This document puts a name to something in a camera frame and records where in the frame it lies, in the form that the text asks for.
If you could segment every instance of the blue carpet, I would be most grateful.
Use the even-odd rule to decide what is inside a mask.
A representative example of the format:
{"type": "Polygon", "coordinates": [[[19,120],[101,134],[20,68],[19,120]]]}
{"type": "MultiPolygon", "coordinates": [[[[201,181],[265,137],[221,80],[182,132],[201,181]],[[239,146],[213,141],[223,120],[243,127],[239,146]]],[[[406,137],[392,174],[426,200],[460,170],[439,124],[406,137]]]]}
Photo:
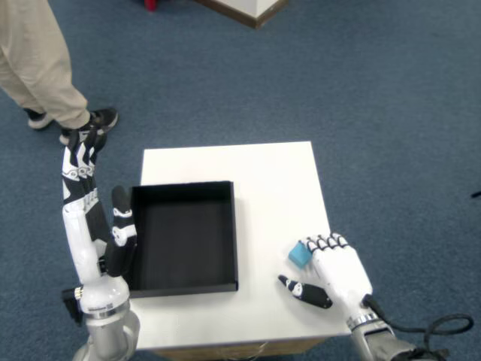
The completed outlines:
{"type": "MultiPolygon", "coordinates": [[[[387,314],[480,319],[479,0],[291,0],[259,31],[187,0],[153,14],[140,0],[50,3],[74,84],[121,113],[99,160],[106,205],[119,180],[138,184],[144,148],[311,140],[331,227],[387,314]]],[[[67,360],[86,330],[59,299],[77,284],[59,130],[33,132],[3,94],[0,109],[0,360],[67,360]]],[[[434,347],[481,359],[480,334],[434,347]]],[[[357,359],[348,344],[268,359],[357,359]]]]}

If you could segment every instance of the black cable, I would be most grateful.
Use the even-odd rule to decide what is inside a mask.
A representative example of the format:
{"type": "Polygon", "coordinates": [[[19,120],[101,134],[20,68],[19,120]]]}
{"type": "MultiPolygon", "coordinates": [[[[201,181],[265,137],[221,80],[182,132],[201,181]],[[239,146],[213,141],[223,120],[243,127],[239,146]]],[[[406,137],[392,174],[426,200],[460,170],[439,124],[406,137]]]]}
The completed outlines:
{"type": "Polygon", "coordinates": [[[425,349],[418,349],[416,352],[418,355],[422,354],[423,356],[434,356],[439,361],[443,361],[449,356],[448,350],[436,350],[432,351],[429,345],[429,341],[432,335],[438,336],[450,336],[450,335],[457,335],[466,331],[469,331],[474,326],[474,320],[469,314],[449,314],[443,317],[438,318],[434,322],[430,323],[429,326],[425,329],[422,327],[404,327],[393,323],[392,321],[386,318],[386,314],[382,308],[377,304],[376,300],[372,295],[366,295],[362,299],[362,304],[370,307],[376,314],[379,316],[381,320],[386,322],[390,325],[393,329],[396,329],[401,332],[408,332],[408,333],[424,333],[424,346],[425,349]],[[467,323],[463,327],[458,327],[455,329],[438,329],[441,325],[454,321],[454,320],[466,320],[467,323]]]}

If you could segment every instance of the black sneaker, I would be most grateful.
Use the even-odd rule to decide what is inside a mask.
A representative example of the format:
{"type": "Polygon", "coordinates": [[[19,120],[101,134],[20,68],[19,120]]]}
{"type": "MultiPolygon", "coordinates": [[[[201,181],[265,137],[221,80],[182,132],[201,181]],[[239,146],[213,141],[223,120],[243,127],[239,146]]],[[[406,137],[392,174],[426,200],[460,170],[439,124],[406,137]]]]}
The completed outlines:
{"type": "Polygon", "coordinates": [[[32,109],[23,109],[29,115],[29,127],[35,130],[47,128],[53,118],[47,113],[37,113],[32,109]]]}
{"type": "MultiPolygon", "coordinates": [[[[96,128],[98,134],[108,132],[116,125],[118,119],[119,113],[113,108],[91,111],[89,122],[78,129],[80,141],[83,141],[87,137],[92,128],[96,128]]],[[[65,146],[68,145],[68,139],[70,138],[71,132],[72,129],[62,128],[62,133],[59,138],[60,143],[65,146]]]]}

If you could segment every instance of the red object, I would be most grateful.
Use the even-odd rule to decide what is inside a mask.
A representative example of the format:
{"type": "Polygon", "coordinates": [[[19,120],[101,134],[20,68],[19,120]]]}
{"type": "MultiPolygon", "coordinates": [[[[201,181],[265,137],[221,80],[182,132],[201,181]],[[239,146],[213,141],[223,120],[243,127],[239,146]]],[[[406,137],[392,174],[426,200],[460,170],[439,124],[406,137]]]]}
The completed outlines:
{"type": "Polygon", "coordinates": [[[144,0],[144,3],[148,11],[154,11],[157,7],[157,0],[144,0]]]}

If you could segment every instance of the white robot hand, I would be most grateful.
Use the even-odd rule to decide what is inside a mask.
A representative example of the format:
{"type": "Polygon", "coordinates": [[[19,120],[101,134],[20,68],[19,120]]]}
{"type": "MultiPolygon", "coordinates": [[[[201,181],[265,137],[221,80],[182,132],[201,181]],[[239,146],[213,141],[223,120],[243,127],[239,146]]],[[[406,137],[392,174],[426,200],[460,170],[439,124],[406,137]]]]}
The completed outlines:
{"type": "Polygon", "coordinates": [[[95,185],[95,162],[105,142],[105,135],[97,136],[95,129],[83,142],[72,132],[62,164],[62,215],[82,283],[63,291],[62,298],[77,323],[86,315],[90,334],[75,361],[128,359],[135,352],[140,328],[129,309],[129,287],[120,277],[129,269],[137,240],[129,199],[122,187],[113,189],[110,232],[95,185]]]}
{"type": "Polygon", "coordinates": [[[373,292],[371,282],[357,252],[346,239],[332,233],[328,237],[307,237],[301,239],[301,243],[312,253],[313,267],[324,289],[279,276],[293,295],[322,308],[333,303],[339,305],[346,322],[369,314],[370,310],[362,305],[362,299],[373,292]]]}

